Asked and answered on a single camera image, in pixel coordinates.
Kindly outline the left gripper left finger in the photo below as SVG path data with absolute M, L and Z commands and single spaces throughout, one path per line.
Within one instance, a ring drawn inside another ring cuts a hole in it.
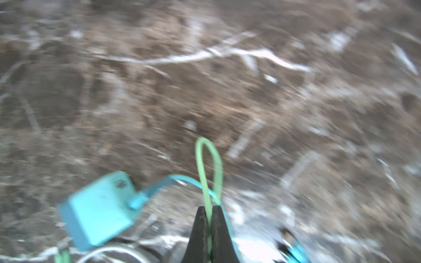
M 209 262 L 210 228 L 204 206 L 198 207 L 181 263 Z

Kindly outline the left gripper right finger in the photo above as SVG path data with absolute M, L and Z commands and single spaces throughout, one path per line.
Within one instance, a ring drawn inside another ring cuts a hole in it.
M 212 263 L 240 263 L 228 230 L 224 212 L 221 206 L 212 209 L 211 238 L 212 238 Z

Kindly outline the teal charger adapter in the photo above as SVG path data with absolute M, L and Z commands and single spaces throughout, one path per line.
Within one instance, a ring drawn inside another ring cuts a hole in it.
M 147 200 L 146 194 L 136 192 L 127 173 L 117 171 L 69 196 L 59 215 L 74 246 L 84 252 L 131 227 Z

